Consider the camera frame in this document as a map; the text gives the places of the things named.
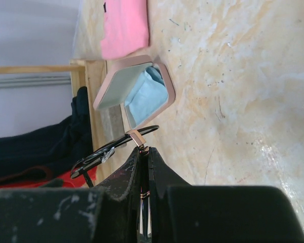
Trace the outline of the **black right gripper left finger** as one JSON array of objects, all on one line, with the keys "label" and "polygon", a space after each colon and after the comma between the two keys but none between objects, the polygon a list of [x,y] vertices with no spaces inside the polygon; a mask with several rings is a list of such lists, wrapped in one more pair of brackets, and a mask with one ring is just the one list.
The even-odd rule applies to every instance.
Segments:
[{"label": "black right gripper left finger", "polygon": [[0,189],[0,242],[138,242],[138,156],[93,188]]}]

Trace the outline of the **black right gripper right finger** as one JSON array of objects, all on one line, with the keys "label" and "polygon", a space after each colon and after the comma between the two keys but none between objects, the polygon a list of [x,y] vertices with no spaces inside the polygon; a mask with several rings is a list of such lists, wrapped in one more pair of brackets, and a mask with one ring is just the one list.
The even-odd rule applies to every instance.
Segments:
[{"label": "black right gripper right finger", "polygon": [[150,148],[153,242],[304,242],[288,197],[272,186],[192,186]]}]

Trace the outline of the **tortoiseshell sunglasses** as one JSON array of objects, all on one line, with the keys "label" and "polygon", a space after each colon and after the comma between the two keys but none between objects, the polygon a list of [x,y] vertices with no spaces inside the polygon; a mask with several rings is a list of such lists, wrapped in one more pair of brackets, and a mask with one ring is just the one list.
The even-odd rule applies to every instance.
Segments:
[{"label": "tortoiseshell sunglasses", "polygon": [[[152,222],[149,160],[153,150],[146,136],[159,129],[152,125],[129,130],[76,162],[70,177],[83,177],[88,185],[73,206],[78,233],[89,242],[151,242]],[[118,163],[109,176],[94,184],[89,170]]]}]

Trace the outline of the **small light blue cloth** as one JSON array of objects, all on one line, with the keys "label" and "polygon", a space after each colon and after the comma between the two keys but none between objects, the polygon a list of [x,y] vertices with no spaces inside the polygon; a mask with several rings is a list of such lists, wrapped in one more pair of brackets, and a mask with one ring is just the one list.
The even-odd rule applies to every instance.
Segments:
[{"label": "small light blue cloth", "polygon": [[168,91],[160,71],[147,67],[138,77],[134,87],[125,99],[135,126],[147,120],[168,101]]}]

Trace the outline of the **pink glasses case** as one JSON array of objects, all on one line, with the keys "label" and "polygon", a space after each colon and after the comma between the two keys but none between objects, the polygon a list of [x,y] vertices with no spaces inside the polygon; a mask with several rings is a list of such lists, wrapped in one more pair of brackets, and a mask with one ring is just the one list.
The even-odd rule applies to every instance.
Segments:
[{"label": "pink glasses case", "polygon": [[141,55],[117,60],[93,103],[95,110],[122,105],[131,129],[143,127],[175,101],[175,87],[165,64]]}]

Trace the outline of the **grey glasses case green lining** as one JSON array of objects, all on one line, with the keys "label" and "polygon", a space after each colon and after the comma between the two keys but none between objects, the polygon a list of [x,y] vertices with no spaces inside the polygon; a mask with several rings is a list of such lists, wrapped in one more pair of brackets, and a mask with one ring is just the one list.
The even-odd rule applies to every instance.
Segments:
[{"label": "grey glasses case green lining", "polygon": [[124,123],[121,106],[116,105],[100,112],[106,142],[124,135]]}]

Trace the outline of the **red hanging shirt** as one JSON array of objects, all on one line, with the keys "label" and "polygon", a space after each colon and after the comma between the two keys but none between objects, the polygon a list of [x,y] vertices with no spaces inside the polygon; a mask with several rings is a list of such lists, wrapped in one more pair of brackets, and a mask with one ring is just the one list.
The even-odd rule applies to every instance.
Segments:
[{"label": "red hanging shirt", "polygon": [[44,176],[42,178],[37,179],[22,179],[21,176],[30,175],[31,170],[27,170],[28,174],[18,174],[19,177],[11,177],[7,178],[6,181],[0,181],[0,189],[4,188],[37,188],[40,186],[48,185],[49,183],[53,183],[53,187],[66,187],[66,188],[78,188],[83,187],[86,184],[86,180],[83,176],[79,176],[75,179],[70,177],[70,172],[67,171],[64,174],[59,175],[56,178],[51,177],[52,173],[50,170],[44,169]]}]

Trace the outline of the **dark striped hanging garment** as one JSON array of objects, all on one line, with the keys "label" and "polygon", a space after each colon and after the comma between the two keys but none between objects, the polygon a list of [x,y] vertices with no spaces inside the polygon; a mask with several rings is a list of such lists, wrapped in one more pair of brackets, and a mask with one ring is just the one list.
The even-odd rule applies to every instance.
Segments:
[{"label": "dark striped hanging garment", "polygon": [[37,179],[50,170],[53,178],[70,171],[93,152],[88,92],[78,89],[71,102],[72,114],[58,124],[32,132],[0,138],[0,181],[7,178]]}]

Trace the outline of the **wooden clothes rack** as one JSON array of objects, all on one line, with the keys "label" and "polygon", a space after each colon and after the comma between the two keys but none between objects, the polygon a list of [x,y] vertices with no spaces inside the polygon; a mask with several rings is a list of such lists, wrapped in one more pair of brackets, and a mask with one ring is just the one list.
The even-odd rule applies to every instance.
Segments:
[{"label": "wooden clothes rack", "polygon": [[105,144],[100,114],[94,110],[94,88],[106,75],[106,62],[71,62],[71,115],[61,122],[17,136],[0,138],[0,189],[35,188],[57,180],[62,187],[86,183],[70,172],[76,162]]}]

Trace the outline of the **pink folded shirt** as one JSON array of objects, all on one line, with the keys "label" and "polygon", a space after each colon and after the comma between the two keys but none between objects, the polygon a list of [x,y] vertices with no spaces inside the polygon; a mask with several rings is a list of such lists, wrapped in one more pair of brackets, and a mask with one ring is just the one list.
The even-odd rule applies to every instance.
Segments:
[{"label": "pink folded shirt", "polygon": [[147,1],[104,1],[101,56],[125,57],[149,45]]}]

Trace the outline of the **aluminium frame rail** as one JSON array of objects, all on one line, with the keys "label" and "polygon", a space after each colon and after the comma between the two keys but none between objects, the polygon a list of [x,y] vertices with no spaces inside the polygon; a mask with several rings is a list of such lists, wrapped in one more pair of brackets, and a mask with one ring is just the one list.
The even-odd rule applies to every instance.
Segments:
[{"label": "aluminium frame rail", "polygon": [[70,85],[68,76],[0,79],[0,89]]}]

